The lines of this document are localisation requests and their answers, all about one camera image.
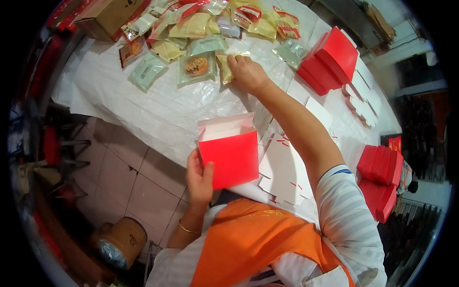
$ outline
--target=right hand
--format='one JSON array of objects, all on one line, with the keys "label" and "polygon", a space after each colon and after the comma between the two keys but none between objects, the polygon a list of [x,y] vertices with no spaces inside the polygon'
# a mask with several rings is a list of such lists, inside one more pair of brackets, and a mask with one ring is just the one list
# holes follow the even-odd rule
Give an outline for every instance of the right hand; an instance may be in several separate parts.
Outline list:
[{"label": "right hand", "polygon": [[251,95],[258,96],[263,87],[271,82],[261,65],[250,57],[228,55],[228,66],[236,85]]}]

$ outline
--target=shirt sleeve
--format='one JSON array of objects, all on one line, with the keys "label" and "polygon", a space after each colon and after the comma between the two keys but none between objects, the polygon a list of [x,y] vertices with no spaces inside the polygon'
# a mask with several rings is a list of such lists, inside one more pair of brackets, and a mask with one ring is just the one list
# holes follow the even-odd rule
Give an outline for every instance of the shirt sleeve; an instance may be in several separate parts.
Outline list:
[{"label": "shirt sleeve", "polygon": [[315,194],[322,234],[355,273],[361,286],[384,286],[384,250],[354,174],[346,165],[328,170]]}]

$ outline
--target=orange apron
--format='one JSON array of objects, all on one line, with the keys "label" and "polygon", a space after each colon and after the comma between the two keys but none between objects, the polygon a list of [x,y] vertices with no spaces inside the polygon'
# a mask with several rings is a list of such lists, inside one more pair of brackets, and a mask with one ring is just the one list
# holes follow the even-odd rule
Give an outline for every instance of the orange apron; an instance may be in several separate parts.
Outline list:
[{"label": "orange apron", "polygon": [[191,286],[232,286],[285,253],[297,253],[326,273],[346,266],[322,241],[315,225],[290,212],[249,199],[230,202],[207,232]]}]

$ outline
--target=stack of red boxes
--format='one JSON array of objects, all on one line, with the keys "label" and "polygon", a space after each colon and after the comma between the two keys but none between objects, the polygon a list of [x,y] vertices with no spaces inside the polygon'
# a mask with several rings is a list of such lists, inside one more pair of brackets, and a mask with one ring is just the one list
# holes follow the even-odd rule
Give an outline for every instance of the stack of red boxes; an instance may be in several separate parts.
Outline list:
[{"label": "stack of red boxes", "polygon": [[362,175],[358,186],[373,217],[385,223],[397,200],[403,156],[385,146],[365,146],[357,164]]},{"label": "stack of red boxes", "polygon": [[358,52],[337,28],[325,33],[300,64],[300,75],[320,96],[351,83]]}]

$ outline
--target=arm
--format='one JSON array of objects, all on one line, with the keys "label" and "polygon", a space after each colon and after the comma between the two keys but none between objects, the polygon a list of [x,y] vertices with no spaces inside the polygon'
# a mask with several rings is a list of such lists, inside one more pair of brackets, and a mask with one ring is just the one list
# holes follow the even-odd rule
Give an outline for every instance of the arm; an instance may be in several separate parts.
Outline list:
[{"label": "arm", "polygon": [[228,56],[236,84],[254,95],[271,112],[300,154],[312,190],[330,168],[344,164],[340,150],[321,122],[302,104],[271,81],[249,57]]},{"label": "arm", "polygon": [[190,191],[190,205],[180,222],[185,229],[192,232],[177,226],[169,238],[167,248],[184,249],[201,236],[204,213],[212,200],[213,169],[212,162],[207,163],[205,169],[202,168],[197,149],[188,157],[186,182]]}]

